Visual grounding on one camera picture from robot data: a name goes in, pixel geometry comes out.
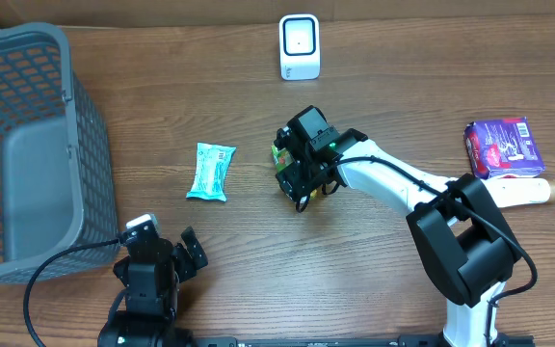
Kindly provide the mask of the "purple red tissue pack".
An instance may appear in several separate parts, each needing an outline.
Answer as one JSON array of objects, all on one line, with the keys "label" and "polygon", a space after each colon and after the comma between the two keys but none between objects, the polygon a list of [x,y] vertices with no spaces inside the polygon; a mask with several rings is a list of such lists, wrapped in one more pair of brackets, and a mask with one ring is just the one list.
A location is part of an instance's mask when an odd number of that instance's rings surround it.
[{"label": "purple red tissue pack", "polygon": [[536,177],[545,164],[528,119],[475,120],[463,132],[473,174],[481,179]]}]

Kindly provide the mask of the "green yellow juice carton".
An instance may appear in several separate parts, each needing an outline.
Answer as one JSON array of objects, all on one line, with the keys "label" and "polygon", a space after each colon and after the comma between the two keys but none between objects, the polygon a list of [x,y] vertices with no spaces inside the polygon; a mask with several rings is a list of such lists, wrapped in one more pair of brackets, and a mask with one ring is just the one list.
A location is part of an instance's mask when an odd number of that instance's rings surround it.
[{"label": "green yellow juice carton", "polygon": [[293,163],[292,155],[285,148],[277,149],[275,145],[271,145],[271,151],[278,173]]}]

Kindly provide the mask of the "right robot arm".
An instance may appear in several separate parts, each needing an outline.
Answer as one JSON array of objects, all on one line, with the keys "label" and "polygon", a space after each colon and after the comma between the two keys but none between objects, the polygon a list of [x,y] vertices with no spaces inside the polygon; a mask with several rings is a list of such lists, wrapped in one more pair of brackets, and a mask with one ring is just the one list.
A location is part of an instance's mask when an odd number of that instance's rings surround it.
[{"label": "right robot arm", "polygon": [[481,179],[417,170],[358,130],[338,132],[313,105],[277,131],[274,145],[292,159],[276,178],[297,211],[315,190],[349,187],[405,216],[424,270],[447,300],[438,345],[533,345],[495,327],[500,300],[531,289],[538,271]]}]

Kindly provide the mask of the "light green wipes pack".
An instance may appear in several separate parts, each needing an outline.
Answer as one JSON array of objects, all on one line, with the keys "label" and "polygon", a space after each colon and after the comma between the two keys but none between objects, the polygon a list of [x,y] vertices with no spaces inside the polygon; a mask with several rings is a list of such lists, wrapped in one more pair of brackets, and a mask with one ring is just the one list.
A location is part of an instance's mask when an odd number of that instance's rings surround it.
[{"label": "light green wipes pack", "polygon": [[235,151],[235,147],[198,143],[195,177],[186,198],[226,202],[225,177]]}]

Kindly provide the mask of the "white floral cream tube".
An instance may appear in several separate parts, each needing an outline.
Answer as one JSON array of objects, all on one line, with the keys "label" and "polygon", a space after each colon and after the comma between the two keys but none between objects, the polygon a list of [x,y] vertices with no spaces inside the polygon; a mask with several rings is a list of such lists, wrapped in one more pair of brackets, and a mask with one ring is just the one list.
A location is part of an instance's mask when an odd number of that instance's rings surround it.
[{"label": "white floral cream tube", "polygon": [[489,179],[483,183],[499,208],[555,202],[555,180],[518,177]]}]

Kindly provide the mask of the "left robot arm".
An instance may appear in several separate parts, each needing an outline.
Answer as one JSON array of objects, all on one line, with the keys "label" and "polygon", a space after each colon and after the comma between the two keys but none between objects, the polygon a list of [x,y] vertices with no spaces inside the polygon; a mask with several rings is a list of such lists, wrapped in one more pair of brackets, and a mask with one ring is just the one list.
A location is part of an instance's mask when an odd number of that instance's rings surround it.
[{"label": "left robot arm", "polygon": [[174,244],[152,226],[122,234],[128,256],[114,265],[113,272],[123,289],[98,335],[99,347],[197,345],[190,330],[175,326],[177,296],[179,284],[195,277],[208,259],[191,227],[181,238]]}]

